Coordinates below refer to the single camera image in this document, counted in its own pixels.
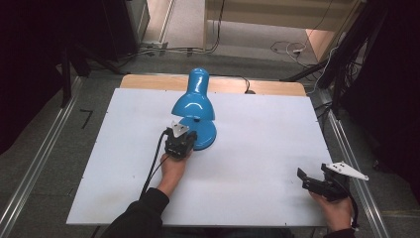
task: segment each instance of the white board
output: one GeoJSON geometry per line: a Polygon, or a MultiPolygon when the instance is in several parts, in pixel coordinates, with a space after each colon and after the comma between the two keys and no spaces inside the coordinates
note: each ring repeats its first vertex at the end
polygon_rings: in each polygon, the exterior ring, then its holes
{"type": "MultiPolygon", "coordinates": [[[[181,119],[170,112],[183,93],[115,90],[67,224],[109,224],[138,199],[161,132],[181,119]]],[[[296,175],[301,168],[323,179],[321,164],[331,163],[310,99],[230,93],[208,97],[216,113],[216,140],[189,159],[163,212],[163,225],[325,225],[296,175]]],[[[156,173],[151,186],[160,179],[156,173]]]]}

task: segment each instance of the lamp base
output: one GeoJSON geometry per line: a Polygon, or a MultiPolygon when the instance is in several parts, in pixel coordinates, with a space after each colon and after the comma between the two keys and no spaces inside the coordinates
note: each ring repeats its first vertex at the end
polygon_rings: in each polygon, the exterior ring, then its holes
{"type": "Polygon", "coordinates": [[[213,144],[216,139],[216,127],[212,121],[205,121],[192,118],[182,118],[179,122],[189,127],[189,131],[197,132],[197,141],[194,144],[194,151],[201,151],[213,144]]]}

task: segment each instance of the metal frame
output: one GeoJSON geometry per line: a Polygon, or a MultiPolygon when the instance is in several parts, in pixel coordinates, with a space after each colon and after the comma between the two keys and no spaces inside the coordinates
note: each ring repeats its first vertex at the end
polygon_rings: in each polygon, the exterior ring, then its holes
{"type": "Polygon", "coordinates": [[[69,100],[69,103],[64,108],[61,108],[52,123],[52,126],[47,133],[46,138],[41,144],[40,149],[35,155],[31,165],[29,166],[24,178],[21,180],[18,188],[11,196],[9,202],[6,205],[6,209],[2,214],[0,220],[0,238],[6,238],[9,236],[12,228],[21,213],[28,197],[34,188],[34,185],[46,164],[53,146],[63,128],[67,118],[74,106],[75,101],[79,95],[80,88],[83,84],[81,77],[77,77],[72,85],[73,97],[69,100]]]}
{"type": "MultiPolygon", "coordinates": [[[[319,91],[319,96],[323,103],[327,103],[331,101],[331,96],[328,92],[328,89],[322,89],[319,91]]],[[[336,116],[332,111],[328,113],[328,119],[330,124],[334,130],[334,134],[337,138],[337,141],[340,145],[340,149],[342,150],[345,162],[353,167],[354,169],[360,171],[357,159],[353,154],[352,147],[347,139],[347,136],[344,132],[343,125],[340,120],[337,120],[336,116]]],[[[374,237],[376,238],[387,238],[390,237],[389,233],[386,229],[385,223],[383,222],[382,216],[380,214],[379,209],[376,206],[376,202],[370,190],[368,188],[368,183],[365,180],[360,179],[353,179],[356,187],[356,191],[358,192],[362,205],[364,206],[365,213],[367,215],[367,219],[370,223],[370,227],[373,231],[374,237]]]]}
{"type": "Polygon", "coordinates": [[[173,7],[175,6],[175,0],[170,0],[169,8],[167,9],[166,16],[164,17],[163,27],[161,28],[158,41],[163,42],[164,37],[166,36],[167,25],[169,24],[169,18],[172,15],[173,7]]]}

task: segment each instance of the hand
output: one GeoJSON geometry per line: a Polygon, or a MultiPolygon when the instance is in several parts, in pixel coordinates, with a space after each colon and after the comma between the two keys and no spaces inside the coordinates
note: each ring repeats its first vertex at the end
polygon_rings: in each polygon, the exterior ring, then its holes
{"type": "Polygon", "coordinates": [[[344,230],[352,227],[352,201],[349,197],[330,202],[322,195],[313,192],[309,192],[309,194],[321,205],[327,225],[332,231],[344,230]]]}
{"type": "Polygon", "coordinates": [[[191,156],[192,151],[182,160],[176,160],[168,154],[163,154],[161,162],[161,181],[157,189],[170,197],[178,185],[185,172],[186,161],[191,156]]]}

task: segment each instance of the gray floor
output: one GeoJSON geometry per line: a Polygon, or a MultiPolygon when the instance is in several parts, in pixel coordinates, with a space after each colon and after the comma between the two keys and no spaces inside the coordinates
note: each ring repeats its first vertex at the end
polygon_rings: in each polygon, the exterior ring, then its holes
{"type": "MultiPolygon", "coordinates": [[[[131,73],[189,73],[197,66],[203,66],[213,74],[241,75],[267,80],[288,77],[301,70],[301,66],[294,62],[278,63],[275,60],[207,55],[188,58],[186,55],[175,53],[166,53],[162,57],[140,56],[127,63],[124,70],[131,73]]],[[[115,75],[105,69],[95,70],[89,78],[84,79],[73,110],[9,237],[91,236],[94,227],[68,226],[65,225],[65,220],[113,90],[119,87],[121,79],[121,75],[115,75]],[[80,112],[80,109],[94,111],[84,129],[81,127],[87,115],[80,112]]],[[[5,207],[40,147],[58,112],[60,97],[58,93],[26,128],[14,146],[0,156],[0,206],[5,207]]],[[[311,95],[311,99],[314,106],[321,104],[316,94],[311,95]]],[[[360,166],[370,177],[368,184],[383,214],[390,237],[418,237],[420,207],[408,184],[397,175],[377,172],[371,168],[374,157],[363,131],[345,112],[342,115],[360,166]]],[[[333,160],[340,161],[341,151],[328,124],[324,133],[333,160]]],[[[358,237],[373,237],[360,202],[359,207],[361,231],[358,237]]],[[[312,228],[292,230],[296,237],[309,237],[312,232],[312,228]]]]}

